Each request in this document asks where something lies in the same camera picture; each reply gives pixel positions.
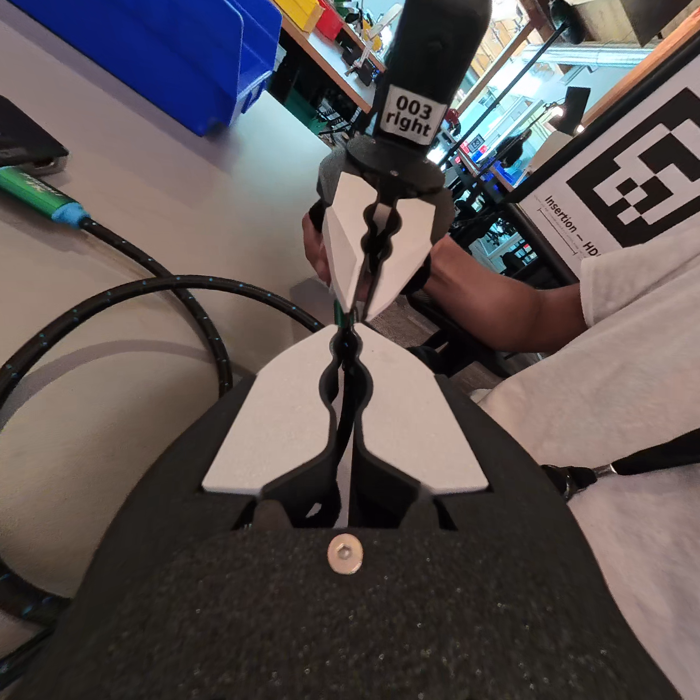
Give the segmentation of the person's right forearm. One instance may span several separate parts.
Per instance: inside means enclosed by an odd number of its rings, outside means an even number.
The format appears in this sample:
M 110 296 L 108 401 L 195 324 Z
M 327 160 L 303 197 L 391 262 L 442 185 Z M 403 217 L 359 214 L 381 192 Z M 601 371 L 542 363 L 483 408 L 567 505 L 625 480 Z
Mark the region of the person's right forearm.
M 588 328 L 579 285 L 537 290 L 485 268 L 449 237 L 431 250 L 424 291 L 495 351 L 552 354 Z

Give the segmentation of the wooden workbench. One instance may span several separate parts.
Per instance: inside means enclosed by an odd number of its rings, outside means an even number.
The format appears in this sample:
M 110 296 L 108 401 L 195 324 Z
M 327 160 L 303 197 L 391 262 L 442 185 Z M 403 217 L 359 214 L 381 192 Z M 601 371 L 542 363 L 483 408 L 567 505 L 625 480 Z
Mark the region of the wooden workbench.
M 370 114 L 374 101 L 375 84 L 364 85 L 357 74 L 346 74 L 349 69 L 342 59 L 340 47 L 320 35 L 317 30 L 304 33 L 288 16 L 282 15 L 281 28 L 311 61 L 365 114 Z

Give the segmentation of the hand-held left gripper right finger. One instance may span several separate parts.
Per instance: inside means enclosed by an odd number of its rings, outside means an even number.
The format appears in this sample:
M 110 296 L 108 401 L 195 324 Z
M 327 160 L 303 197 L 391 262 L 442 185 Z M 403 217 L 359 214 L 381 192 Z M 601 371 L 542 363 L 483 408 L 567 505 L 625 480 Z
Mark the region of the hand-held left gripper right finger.
M 354 330 L 371 380 L 361 411 L 369 454 L 433 495 L 485 491 L 488 480 L 433 372 L 373 329 L 358 324 Z

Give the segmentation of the white sign with black code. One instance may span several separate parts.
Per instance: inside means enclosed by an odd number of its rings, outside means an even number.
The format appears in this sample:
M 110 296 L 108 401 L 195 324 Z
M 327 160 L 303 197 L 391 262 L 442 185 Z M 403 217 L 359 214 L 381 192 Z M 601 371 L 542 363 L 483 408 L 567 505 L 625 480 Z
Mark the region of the white sign with black code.
M 577 278 L 582 260 L 699 222 L 699 38 L 522 188 L 517 208 Z

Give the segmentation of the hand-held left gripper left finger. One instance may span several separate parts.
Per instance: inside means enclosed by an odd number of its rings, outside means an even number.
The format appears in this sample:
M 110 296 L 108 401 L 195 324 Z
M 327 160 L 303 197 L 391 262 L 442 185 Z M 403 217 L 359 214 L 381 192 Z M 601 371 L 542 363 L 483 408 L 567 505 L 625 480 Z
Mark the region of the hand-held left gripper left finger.
M 328 325 L 258 372 L 205 475 L 205 491 L 261 495 L 328 448 L 338 422 L 339 333 Z

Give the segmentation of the person's white shirt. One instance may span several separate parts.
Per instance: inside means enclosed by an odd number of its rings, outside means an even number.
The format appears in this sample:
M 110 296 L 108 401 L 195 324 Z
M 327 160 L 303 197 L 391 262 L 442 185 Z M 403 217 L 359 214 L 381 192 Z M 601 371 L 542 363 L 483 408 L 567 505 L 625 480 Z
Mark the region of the person's white shirt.
M 539 464 L 597 468 L 699 428 L 699 225 L 584 260 L 588 326 L 479 405 Z M 699 698 L 699 464 L 606 477 L 572 511 L 635 634 Z

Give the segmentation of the black flat device with ports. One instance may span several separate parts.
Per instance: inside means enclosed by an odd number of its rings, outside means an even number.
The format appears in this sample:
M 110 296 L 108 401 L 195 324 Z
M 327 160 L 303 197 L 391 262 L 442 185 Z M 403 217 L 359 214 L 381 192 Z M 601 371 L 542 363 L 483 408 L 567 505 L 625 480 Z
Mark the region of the black flat device with ports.
M 69 151 L 8 98 L 1 96 L 1 166 L 36 177 L 65 170 Z

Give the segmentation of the blue plastic storage bin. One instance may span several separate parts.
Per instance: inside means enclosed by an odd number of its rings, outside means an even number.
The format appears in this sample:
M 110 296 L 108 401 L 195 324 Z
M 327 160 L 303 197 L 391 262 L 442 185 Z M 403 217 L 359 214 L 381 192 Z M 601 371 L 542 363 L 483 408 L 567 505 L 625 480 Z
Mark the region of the blue plastic storage bin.
M 229 1 L 240 13 L 241 55 L 237 96 L 230 124 L 267 90 L 281 32 L 282 15 L 273 1 Z
M 259 98 L 243 82 L 243 18 L 227 1 L 12 1 L 198 136 Z

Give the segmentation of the grey desk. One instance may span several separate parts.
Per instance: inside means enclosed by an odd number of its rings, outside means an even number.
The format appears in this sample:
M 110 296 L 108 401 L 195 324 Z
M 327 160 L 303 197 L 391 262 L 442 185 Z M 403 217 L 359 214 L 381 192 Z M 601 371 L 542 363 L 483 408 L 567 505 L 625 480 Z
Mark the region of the grey desk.
M 230 129 L 198 137 L 2 1 L 1 95 L 68 148 L 47 181 L 147 257 L 333 318 L 301 233 L 328 148 L 267 93 Z M 77 303 L 147 275 L 1 195 L 1 360 Z M 172 294 L 71 333 L 1 408 L 2 561 L 73 597 L 127 494 L 217 399 L 214 364 Z

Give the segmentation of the yellow bin on workbench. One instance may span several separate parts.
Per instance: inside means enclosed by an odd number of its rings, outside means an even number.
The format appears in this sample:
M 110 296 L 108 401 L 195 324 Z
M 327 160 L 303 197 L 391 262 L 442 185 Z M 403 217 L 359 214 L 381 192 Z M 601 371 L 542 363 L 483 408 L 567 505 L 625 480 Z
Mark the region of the yellow bin on workbench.
M 322 17 L 325 6 L 319 1 L 274 1 L 278 9 L 302 32 L 310 34 Z

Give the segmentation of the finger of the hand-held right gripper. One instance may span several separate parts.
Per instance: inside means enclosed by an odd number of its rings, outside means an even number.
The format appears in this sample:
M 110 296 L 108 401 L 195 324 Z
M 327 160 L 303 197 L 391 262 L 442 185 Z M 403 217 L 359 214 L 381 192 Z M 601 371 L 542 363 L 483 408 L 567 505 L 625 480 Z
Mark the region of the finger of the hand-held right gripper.
M 432 249 L 435 206 L 418 198 L 398 199 L 369 254 L 370 286 L 360 313 L 363 323 L 380 315 L 424 267 Z
M 379 194 L 360 176 L 342 171 L 323 221 L 331 285 L 345 313 L 353 310 L 365 261 L 362 240 L 370 229 Z

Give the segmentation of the person's right hand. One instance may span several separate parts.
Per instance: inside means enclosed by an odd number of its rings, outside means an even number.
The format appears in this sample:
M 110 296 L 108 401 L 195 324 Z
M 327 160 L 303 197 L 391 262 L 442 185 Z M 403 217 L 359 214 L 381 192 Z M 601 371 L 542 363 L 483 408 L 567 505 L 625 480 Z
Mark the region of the person's right hand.
M 329 288 L 332 284 L 330 264 L 322 233 L 316 229 L 310 213 L 302 219 L 304 252 L 320 281 Z

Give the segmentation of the red bin on workbench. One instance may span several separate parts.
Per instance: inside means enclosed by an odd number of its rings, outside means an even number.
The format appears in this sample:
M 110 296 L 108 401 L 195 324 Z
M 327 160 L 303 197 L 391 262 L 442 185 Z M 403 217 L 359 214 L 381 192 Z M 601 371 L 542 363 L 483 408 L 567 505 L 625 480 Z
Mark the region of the red bin on workbench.
M 315 30 L 324 38 L 330 41 L 336 41 L 345 25 L 345 21 L 340 14 L 337 13 L 333 1 L 318 1 L 318 4 L 322 13 L 316 23 Z

